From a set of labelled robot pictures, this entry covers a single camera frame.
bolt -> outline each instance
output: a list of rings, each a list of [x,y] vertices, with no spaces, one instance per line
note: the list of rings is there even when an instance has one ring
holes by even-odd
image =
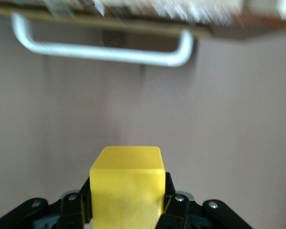
[[[74,200],[74,199],[76,199],[76,195],[71,195],[71,196],[69,196],[69,198],[68,198],[68,200]]]
[[[218,208],[218,204],[216,204],[216,203],[213,202],[213,201],[209,202],[209,206],[210,206],[211,208],[213,208],[213,209]]]
[[[38,207],[41,204],[40,200],[36,199],[34,200],[34,202],[32,203],[32,207]]]
[[[184,198],[183,198],[183,196],[181,196],[181,195],[177,195],[177,196],[175,197],[175,199],[176,199],[178,202],[184,201]]]

gray wall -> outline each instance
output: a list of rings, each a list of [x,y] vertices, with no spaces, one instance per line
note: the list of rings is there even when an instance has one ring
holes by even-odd
[[[41,56],[0,19],[0,216],[79,188],[105,146],[156,145],[199,204],[286,228],[286,32],[196,48],[181,68]]]

